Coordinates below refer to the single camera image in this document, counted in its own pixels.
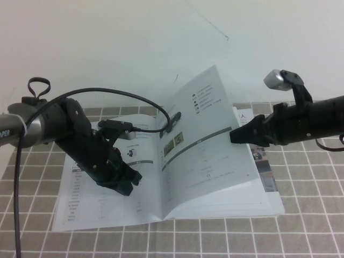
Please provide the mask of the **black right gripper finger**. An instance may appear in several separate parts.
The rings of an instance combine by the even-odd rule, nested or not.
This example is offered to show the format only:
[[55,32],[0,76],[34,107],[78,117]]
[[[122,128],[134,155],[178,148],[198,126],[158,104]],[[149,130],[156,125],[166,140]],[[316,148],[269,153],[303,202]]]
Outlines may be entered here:
[[269,141],[266,139],[266,134],[262,137],[254,138],[231,138],[233,144],[254,144],[258,146],[269,146]]
[[231,138],[262,137],[265,135],[265,130],[263,127],[264,120],[265,120],[265,116],[263,114],[260,114],[254,117],[247,124],[231,131],[230,137]]

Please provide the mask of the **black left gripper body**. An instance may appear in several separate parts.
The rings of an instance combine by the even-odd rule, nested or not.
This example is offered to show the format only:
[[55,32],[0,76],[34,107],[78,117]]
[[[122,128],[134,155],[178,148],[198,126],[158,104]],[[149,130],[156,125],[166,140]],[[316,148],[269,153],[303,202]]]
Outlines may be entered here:
[[128,122],[107,120],[100,122],[100,130],[94,130],[78,101],[67,98],[65,107],[71,134],[56,141],[97,185],[116,189],[118,184],[132,184],[130,168],[113,145],[124,133],[133,132]]

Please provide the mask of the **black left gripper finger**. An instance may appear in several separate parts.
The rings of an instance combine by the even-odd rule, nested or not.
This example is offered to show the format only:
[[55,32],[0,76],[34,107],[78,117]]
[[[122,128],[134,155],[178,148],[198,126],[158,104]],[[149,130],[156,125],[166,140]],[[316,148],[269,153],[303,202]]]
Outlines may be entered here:
[[133,190],[132,184],[118,184],[117,192],[123,196],[129,196]]
[[131,183],[135,186],[138,186],[141,179],[142,179],[142,175],[138,171],[136,171],[132,168],[129,168],[128,176],[129,176]]

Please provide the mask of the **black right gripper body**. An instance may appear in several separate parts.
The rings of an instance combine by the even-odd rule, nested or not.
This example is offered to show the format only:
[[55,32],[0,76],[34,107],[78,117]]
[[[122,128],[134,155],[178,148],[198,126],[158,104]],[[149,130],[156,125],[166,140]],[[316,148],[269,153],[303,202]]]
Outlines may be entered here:
[[274,111],[264,119],[264,146],[285,146],[312,139],[310,129],[311,102],[304,106],[285,103],[274,105]]

